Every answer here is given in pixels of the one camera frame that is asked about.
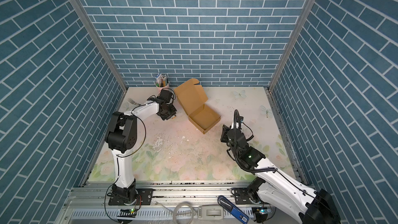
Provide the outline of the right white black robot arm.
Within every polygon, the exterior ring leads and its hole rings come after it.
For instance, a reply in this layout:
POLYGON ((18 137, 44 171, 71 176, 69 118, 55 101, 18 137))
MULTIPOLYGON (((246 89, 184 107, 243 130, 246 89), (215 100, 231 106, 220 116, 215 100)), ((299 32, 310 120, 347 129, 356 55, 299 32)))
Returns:
POLYGON ((257 204, 269 203, 301 224, 339 224, 341 217, 332 196, 324 189, 295 180, 254 147, 249 146, 240 125, 222 127, 221 142, 237 165, 256 178, 246 189, 249 199, 257 204))

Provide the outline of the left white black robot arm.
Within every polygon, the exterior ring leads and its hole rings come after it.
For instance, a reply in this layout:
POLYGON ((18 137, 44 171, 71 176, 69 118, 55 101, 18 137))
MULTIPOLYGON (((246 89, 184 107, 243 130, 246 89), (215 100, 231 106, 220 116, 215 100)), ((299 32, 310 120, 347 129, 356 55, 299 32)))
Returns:
POLYGON ((174 91, 165 88, 157 96, 151 96, 143 104, 139 104, 127 112, 114 112, 105 135, 105 142, 115 163, 116 180, 111 185, 109 204, 132 205, 141 200, 136 189, 136 179, 132 172, 132 155, 138 138, 138 124, 144 119, 157 115, 162 120, 176 116, 177 109, 173 103, 176 100, 174 91))

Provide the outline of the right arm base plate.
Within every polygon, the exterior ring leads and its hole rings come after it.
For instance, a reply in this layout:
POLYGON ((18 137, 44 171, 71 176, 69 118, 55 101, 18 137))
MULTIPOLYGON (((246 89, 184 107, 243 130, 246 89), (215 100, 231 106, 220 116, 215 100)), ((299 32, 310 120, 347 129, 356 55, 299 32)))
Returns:
POLYGON ((248 188, 236 188, 233 187, 230 189, 230 193, 232 194, 235 203, 242 204, 255 204, 255 205, 266 205, 269 204, 266 201, 260 199, 257 192, 254 192, 252 189, 248 188))

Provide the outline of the brown cardboard box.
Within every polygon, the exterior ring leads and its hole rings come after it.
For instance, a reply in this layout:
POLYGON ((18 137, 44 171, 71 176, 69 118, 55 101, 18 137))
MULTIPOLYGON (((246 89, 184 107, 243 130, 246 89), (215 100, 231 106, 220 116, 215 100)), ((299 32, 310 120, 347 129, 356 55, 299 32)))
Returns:
POLYGON ((206 104, 208 97, 198 79, 189 79, 174 92, 189 121, 201 133, 206 134, 220 121, 221 116, 206 104))

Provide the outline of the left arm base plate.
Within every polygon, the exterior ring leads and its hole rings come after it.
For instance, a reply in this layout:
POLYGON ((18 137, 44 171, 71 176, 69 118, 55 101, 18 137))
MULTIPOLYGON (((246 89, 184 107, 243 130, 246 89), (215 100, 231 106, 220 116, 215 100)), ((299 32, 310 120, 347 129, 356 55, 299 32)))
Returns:
POLYGON ((107 193, 107 196, 109 197, 108 205, 110 206, 150 205, 153 196, 153 189, 136 189, 135 201, 133 202, 128 202, 127 200, 122 199, 122 197, 117 196, 113 192, 107 193))

